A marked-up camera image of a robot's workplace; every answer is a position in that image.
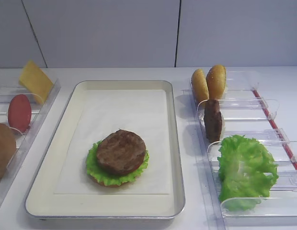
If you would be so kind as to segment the yellow cheese slice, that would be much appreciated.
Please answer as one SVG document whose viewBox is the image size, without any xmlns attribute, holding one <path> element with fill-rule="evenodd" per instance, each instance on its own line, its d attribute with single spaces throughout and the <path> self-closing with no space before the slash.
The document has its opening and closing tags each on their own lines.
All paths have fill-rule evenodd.
<svg viewBox="0 0 297 230">
<path fill-rule="evenodd" d="M 53 87 L 50 78 L 32 61 L 23 67 L 19 83 L 34 94 L 37 103 L 44 104 Z"/>
</svg>

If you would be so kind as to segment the meat patty on tray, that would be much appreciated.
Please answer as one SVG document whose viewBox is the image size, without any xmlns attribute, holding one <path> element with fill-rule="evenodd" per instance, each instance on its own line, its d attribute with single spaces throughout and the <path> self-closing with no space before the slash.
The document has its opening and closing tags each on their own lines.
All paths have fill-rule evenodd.
<svg viewBox="0 0 297 230">
<path fill-rule="evenodd" d="M 135 171 L 146 154 L 144 140 L 134 132 L 118 130 L 98 145 L 97 164 L 107 173 L 123 176 Z"/>
</svg>

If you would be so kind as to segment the upright meat patty in rack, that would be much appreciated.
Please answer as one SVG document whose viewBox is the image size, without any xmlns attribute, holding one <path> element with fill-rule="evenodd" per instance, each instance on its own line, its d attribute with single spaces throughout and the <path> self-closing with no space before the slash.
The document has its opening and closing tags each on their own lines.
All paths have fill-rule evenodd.
<svg viewBox="0 0 297 230">
<path fill-rule="evenodd" d="M 210 143 L 219 141 L 223 127 L 223 120 L 218 100 L 209 99 L 206 102 L 204 124 L 208 141 Z"/>
</svg>

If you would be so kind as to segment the lettuce leaf on tray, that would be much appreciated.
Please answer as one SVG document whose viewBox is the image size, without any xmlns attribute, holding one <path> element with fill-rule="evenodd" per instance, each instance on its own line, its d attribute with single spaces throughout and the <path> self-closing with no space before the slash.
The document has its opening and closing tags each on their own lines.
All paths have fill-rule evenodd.
<svg viewBox="0 0 297 230">
<path fill-rule="evenodd" d="M 94 143 L 92 148 L 88 151 L 88 155 L 86 158 L 86 170 L 87 175 L 91 175 L 94 178 L 96 178 L 99 182 L 103 181 L 106 185 L 108 184 L 120 184 L 123 182 L 134 182 L 137 177 L 139 177 L 143 171 L 148 167 L 149 162 L 149 153 L 146 150 L 146 154 L 144 157 L 143 163 L 133 172 L 124 175 L 124 176 L 116 176 L 107 173 L 105 170 L 103 170 L 100 166 L 97 164 L 96 160 L 96 152 L 98 149 L 98 146 L 101 144 L 101 140 Z"/>
</svg>

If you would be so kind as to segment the red tomato slice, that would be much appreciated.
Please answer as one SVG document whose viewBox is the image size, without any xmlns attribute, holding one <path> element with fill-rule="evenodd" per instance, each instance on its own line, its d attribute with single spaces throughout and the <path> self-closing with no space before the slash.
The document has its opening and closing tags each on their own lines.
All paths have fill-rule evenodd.
<svg viewBox="0 0 297 230">
<path fill-rule="evenodd" d="M 32 109 L 28 97 L 25 94 L 14 96 L 8 108 L 8 123 L 20 132 L 24 133 L 30 124 Z"/>
</svg>

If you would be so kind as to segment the white parchment paper sheet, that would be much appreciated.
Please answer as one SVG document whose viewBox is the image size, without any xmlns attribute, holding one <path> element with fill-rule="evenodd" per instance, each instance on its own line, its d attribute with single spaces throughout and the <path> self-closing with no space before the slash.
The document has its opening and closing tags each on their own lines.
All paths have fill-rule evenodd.
<svg viewBox="0 0 297 230">
<path fill-rule="evenodd" d="M 169 194 L 170 144 L 166 93 L 163 90 L 89 90 L 65 118 L 60 143 L 68 144 L 57 194 Z M 147 169 L 117 188 L 98 185 L 86 171 L 95 142 L 124 129 L 138 134 L 149 152 Z"/>
</svg>

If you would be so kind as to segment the metal baking tray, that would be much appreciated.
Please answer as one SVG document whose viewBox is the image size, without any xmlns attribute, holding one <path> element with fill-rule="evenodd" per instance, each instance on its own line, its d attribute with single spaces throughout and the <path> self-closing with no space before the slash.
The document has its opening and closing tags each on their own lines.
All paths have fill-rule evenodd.
<svg viewBox="0 0 297 230">
<path fill-rule="evenodd" d="M 170 144 L 169 194 L 57 194 L 68 144 L 60 143 L 65 118 L 89 90 L 163 90 L 166 93 Z M 37 218 L 171 219 L 185 205 L 172 85 L 164 80 L 87 80 L 78 83 L 68 100 L 29 190 L 26 211 Z"/>
</svg>

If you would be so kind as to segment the left bun half in rack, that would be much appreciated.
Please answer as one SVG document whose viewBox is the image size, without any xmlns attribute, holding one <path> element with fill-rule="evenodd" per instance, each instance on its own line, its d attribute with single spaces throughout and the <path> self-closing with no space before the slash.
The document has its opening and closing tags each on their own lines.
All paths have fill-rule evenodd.
<svg viewBox="0 0 297 230">
<path fill-rule="evenodd" d="M 197 69 L 194 71 L 191 77 L 191 84 L 198 103 L 209 99 L 206 77 L 202 69 Z"/>
</svg>

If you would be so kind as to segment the bun half in rack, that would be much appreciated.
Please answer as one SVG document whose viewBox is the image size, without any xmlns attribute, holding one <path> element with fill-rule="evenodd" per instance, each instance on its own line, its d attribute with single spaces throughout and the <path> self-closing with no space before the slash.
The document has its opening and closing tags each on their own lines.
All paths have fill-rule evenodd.
<svg viewBox="0 0 297 230">
<path fill-rule="evenodd" d="M 214 65 L 206 76 L 210 99 L 221 99 L 226 86 L 226 68 L 223 65 Z"/>
<path fill-rule="evenodd" d="M 209 99 L 206 77 L 202 69 L 197 69 L 194 71 L 191 77 L 191 84 L 198 103 Z"/>
</svg>

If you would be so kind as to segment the right bun half in rack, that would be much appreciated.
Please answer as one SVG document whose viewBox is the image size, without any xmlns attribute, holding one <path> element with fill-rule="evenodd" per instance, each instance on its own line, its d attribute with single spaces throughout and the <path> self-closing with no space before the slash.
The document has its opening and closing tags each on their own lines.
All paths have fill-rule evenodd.
<svg viewBox="0 0 297 230">
<path fill-rule="evenodd" d="M 226 86 L 226 68 L 223 65 L 214 65 L 206 76 L 210 99 L 221 99 Z"/>
</svg>

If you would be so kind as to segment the bottom bun on tray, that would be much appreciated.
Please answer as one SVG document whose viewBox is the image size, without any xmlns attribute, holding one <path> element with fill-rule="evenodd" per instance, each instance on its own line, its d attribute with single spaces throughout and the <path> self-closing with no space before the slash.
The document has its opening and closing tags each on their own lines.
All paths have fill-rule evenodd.
<svg viewBox="0 0 297 230">
<path fill-rule="evenodd" d="M 108 184 L 106 185 L 103 181 L 98 181 L 96 178 L 94 178 L 93 176 L 90 175 L 90 178 L 96 182 L 97 184 L 99 184 L 100 186 L 103 186 L 103 187 L 109 187 L 109 188 L 117 188 L 117 187 L 121 187 L 125 184 L 128 184 L 129 182 L 123 182 L 123 183 L 120 183 L 120 184 Z"/>
</svg>

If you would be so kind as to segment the clear right dispenser rack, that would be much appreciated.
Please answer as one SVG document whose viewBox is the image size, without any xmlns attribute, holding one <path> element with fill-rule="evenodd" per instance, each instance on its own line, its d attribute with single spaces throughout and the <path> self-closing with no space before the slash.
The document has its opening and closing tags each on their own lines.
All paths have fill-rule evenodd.
<svg viewBox="0 0 297 230">
<path fill-rule="evenodd" d="M 253 71 L 227 73 L 226 89 L 219 100 L 223 119 L 221 137 L 255 138 L 272 154 L 278 180 L 268 197 L 219 200 L 221 141 L 210 142 L 206 138 L 203 104 L 196 100 L 192 86 L 185 92 L 191 100 L 190 122 L 197 131 L 200 145 L 196 161 L 204 183 L 207 223 L 212 230 L 297 225 L 297 140 L 290 140 L 276 124 L 279 101 L 258 91 L 258 78 L 259 74 Z"/>
</svg>

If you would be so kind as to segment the clear dispenser rack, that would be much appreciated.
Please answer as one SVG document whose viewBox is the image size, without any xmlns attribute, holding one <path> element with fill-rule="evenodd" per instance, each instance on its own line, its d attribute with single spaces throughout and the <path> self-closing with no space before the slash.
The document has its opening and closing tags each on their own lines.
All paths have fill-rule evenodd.
<svg viewBox="0 0 297 230">
<path fill-rule="evenodd" d="M 219 100 L 223 119 L 221 137 L 255 138 L 272 154 L 278 180 L 268 197 L 219 200 L 221 141 L 210 142 L 206 138 L 203 104 L 196 100 L 192 86 L 185 92 L 191 100 L 190 122 L 197 131 L 200 145 L 196 161 L 204 183 L 207 223 L 212 230 L 297 225 L 297 140 L 290 140 L 276 124 L 279 101 L 258 91 L 258 78 L 259 74 L 253 71 L 227 73 L 226 89 Z"/>
<path fill-rule="evenodd" d="M 47 100 L 40 105 L 34 99 L 34 94 L 17 86 L 0 86 L 0 123 L 8 125 L 8 107 L 14 96 L 24 94 L 29 99 L 32 116 L 29 128 L 22 133 L 13 128 L 16 140 L 16 152 L 6 166 L 6 172 L 0 179 L 0 206 L 2 205 L 12 182 L 14 181 L 32 143 L 34 142 L 48 112 L 60 91 L 59 80 L 51 88 Z"/>
</svg>

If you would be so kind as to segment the clear left dispenser rack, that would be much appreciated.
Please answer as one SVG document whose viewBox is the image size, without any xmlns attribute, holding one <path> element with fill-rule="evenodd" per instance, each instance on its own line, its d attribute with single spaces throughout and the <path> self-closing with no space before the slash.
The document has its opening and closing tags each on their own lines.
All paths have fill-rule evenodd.
<svg viewBox="0 0 297 230">
<path fill-rule="evenodd" d="M 2 205 L 12 182 L 14 181 L 32 143 L 34 142 L 48 112 L 60 91 L 59 80 L 51 88 L 47 100 L 40 105 L 34 99 L 34 94 L 17 86 L 0 86 L 0 123 L 8 125 L 8 107 L 14 96 L 24 94 L 29 99 L 32 116 L 29 128 L 22 133 L 13 128 L 16 140 L 16 152 L 6 166 L 6 172 L 0 179 L 0 206 Z"/>
</svg>

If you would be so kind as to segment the brown bun in left rack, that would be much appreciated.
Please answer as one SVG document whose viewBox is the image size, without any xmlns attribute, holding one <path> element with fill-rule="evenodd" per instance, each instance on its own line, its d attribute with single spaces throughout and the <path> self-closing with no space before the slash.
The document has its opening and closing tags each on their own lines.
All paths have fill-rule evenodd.
<svg viewBox="0 0 297 230">
<path fill-rule="evenodd" d="M 14 133 L 5 124 L 0 123 L 0 179 L 4 176 L 8 163 L 16 151 Z"/>
</svg>

